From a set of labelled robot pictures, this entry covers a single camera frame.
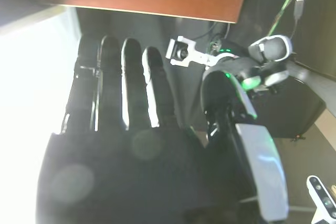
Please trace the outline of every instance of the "white depth camera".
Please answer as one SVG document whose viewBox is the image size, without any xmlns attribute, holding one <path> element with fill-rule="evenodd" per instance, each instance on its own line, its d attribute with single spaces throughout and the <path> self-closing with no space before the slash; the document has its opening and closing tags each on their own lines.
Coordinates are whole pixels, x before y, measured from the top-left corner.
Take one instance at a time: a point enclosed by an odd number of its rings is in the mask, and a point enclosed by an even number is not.
<svg viewBox="0 0 336 224">
<path fill-rule="evenodd" d="M 307 187 L 317 209 L 311 224 L 325 220 L 329 224 L 336 224 L 336 204 L 329 192 L 317 176 L 307 178 Z"/>
</svg>

